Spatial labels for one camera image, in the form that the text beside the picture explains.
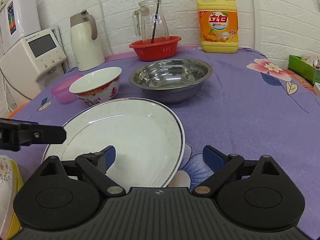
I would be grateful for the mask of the white floral plate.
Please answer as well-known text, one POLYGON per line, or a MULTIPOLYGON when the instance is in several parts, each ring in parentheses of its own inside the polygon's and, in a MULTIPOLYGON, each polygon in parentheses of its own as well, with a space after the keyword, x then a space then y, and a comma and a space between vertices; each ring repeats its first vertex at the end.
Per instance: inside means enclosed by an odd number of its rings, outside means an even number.
POLYGON ((14 173, 11 160, 7 156, 1 155, 1 239, 6 239, 10 228, 14 192, 14 173))

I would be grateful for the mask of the white red ceramic bowl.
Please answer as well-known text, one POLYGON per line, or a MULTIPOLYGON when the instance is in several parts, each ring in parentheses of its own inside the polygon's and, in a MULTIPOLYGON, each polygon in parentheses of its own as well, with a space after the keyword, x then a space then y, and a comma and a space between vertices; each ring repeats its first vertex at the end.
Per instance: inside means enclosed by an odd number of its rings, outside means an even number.
POLYGON ((69 87, 83 103, 94 106, 113 99, 119 91, 120 67, 107 67, 88 73, 69 87))

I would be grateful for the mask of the red plastic basket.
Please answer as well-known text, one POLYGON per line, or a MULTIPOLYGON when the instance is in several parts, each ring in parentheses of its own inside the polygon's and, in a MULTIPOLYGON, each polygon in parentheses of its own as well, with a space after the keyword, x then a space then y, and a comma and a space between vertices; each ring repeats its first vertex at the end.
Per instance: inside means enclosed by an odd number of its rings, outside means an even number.
POLYGON ((169 36, 155 38, 151 43, 151 39, 147 39, 146 43, 142 40, 132 42, 129 47, 132 48, 137 54, 138 58, 142 61, 151 62, 162 59, 167 59, 176 54, 178 42, 182 38, 180 36, 169 36))

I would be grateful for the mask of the yellow dish soap bottle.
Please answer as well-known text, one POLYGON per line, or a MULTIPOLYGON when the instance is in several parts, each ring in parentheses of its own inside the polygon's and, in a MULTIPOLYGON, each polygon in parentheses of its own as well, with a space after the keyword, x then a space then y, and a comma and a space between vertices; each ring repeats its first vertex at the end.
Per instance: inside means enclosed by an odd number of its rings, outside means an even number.
POLYGON ((207 53, 237 52, 239 48, 236 0, 196 0, 200 44, 207 53))

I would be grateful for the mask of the black stirring stick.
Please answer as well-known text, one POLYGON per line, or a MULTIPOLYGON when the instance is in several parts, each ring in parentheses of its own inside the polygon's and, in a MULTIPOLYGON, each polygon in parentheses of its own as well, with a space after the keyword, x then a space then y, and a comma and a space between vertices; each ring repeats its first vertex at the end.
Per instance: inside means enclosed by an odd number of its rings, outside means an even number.
POLYGON ((157 18, 158 18, 158 11, 159 11, 159 4, 160 4, 160 0, 157 0, 156 13, 155 13, 154 21, 153 21, 151 44, 154 43, 154 39, 155 39, 156 26, 157 26, 157 18))

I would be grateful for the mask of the white wall water purifier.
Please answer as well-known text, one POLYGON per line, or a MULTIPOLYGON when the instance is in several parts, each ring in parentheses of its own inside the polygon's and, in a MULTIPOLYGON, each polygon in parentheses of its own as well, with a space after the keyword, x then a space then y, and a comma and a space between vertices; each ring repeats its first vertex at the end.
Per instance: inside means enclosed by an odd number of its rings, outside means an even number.
POLYGON ((23 37, 40 30, 36 0, 9 0, 1 11, 1 35, 5 53, 23 37))

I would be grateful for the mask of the white thermos jug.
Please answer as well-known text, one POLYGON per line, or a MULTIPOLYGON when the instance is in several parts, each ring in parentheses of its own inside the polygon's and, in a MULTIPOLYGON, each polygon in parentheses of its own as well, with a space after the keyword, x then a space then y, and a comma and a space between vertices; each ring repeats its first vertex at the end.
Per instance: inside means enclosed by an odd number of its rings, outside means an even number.
POLYGON ((80 72, 93 69, 105 62, 95 18, 82 10, 70 17, 71 45, 80 72))

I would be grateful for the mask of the green box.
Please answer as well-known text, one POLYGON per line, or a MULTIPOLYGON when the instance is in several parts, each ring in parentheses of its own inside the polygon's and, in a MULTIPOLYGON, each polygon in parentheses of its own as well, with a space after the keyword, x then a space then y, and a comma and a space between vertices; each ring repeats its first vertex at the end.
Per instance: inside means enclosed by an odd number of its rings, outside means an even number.
POLYGON ((319 69, 302 61, 300 56, 290 55, 288 68, 309 81, 312 85, 320 81, 319 69))

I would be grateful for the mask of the white plate dark rim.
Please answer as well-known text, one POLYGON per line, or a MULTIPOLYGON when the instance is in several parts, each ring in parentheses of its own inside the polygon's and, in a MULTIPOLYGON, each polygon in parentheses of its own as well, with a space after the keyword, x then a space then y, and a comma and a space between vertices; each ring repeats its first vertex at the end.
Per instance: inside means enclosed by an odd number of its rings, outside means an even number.
POLYGON ((116 157, 106 175, 125 190, 166 187, 184 155, 185 134, 167 106, 140 98, 116 99, 90 107, 64 124, 61 145, 48 145, 43 159, 74 160, 113 146, 116 157))

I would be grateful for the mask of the purple plastic bowl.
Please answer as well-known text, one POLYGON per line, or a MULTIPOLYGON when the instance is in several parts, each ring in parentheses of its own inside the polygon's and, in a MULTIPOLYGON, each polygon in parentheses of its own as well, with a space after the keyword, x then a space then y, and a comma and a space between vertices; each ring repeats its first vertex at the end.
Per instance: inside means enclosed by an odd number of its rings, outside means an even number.
POLYGON ((70 76, 63 81, 60 81, 54 85, 50 92, 54 98, 61 104, 69 104, 77 99, 77 96, 69 91, 70 86, 79 78, 83 77, 83 74, 76 74, 70 76))

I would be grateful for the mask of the stainless steel bowl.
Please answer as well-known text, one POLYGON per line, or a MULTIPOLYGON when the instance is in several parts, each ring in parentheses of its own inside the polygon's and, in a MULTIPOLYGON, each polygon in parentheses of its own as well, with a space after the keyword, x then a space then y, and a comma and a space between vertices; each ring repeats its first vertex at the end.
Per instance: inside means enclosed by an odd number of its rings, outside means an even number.
POLYGON ((167 59, 138 68, 129 82, 148 99, 179 103, 195 97, 212 74, 212 66, 204 61, 167 59))

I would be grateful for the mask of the white water dispenser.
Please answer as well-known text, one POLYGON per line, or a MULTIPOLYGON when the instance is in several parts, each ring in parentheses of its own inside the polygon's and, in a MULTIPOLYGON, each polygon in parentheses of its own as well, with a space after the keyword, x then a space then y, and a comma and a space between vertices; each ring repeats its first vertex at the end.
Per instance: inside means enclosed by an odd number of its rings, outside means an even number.
POLYGON ((65 71, 67 57, 52 29, 20 39, 1 58, 1 74, 17 106, 30 102, 65 71))

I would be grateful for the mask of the clear glass pitcher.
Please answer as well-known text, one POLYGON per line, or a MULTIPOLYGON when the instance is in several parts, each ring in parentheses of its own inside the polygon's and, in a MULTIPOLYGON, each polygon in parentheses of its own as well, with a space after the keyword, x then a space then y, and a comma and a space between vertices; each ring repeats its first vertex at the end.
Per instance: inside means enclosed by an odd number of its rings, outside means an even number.
MULTIPOLYGON (((146 43, 152 38, 153 21, 155 18, 157 0, 145 0, 138 3, 139 8, 132 14, 135 33, 146 43)), ((168 26, 162 11, 162 1, 160 0, 155 38, 169 38, 168 26)))

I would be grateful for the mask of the orange plastic stool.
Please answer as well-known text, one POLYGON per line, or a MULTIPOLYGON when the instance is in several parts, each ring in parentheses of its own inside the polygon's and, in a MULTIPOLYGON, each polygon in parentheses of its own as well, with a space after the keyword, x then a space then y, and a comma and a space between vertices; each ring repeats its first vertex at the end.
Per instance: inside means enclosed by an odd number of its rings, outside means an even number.
POLYGON ((12 119, 21 109, 23 109, 27 103, 24 103, 20 106, 18 106, 14 111, 12 111, 8 116, 7 119, 12 119))

